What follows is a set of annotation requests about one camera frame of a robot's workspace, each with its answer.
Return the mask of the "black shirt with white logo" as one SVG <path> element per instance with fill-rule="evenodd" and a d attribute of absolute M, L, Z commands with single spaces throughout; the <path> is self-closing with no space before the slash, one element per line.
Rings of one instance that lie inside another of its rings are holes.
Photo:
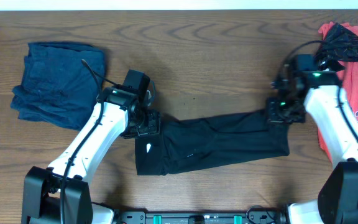
<path fill-rule="evenodd" d="M 167 175 L 287 156 L 289 126 L 266 112 L 163 121 L 158 135 L 135 140 L 137 175 Z"/>

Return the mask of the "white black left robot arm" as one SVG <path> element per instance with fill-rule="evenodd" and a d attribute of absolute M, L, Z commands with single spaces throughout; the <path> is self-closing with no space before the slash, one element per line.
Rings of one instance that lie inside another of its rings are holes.
<path fill-rule="evenodd" d="M 91 201 L 90 183 L 118 138 L 160 132 L 160 114 L 149 109 L 151 79 L 129 70 L 122 85 L 105 88 L 77 137 L 47 168 L 33 166 L 24 179 L 22 223 L 114 223 L 114 210 Z"/>

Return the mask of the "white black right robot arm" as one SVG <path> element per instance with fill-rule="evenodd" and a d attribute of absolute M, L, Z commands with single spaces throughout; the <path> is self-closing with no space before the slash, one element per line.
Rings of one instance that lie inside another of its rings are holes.
<path fill-rule="evenodd" d="M 299 54 L 285 60 L 272 86 L 278 95 L 268 99 L 268 121 L 302 123 L 309 114 L 333 163 L 318 198 L 290 204 L 286 222 L 358 223 L 358 121 L 336 72 Z"/>

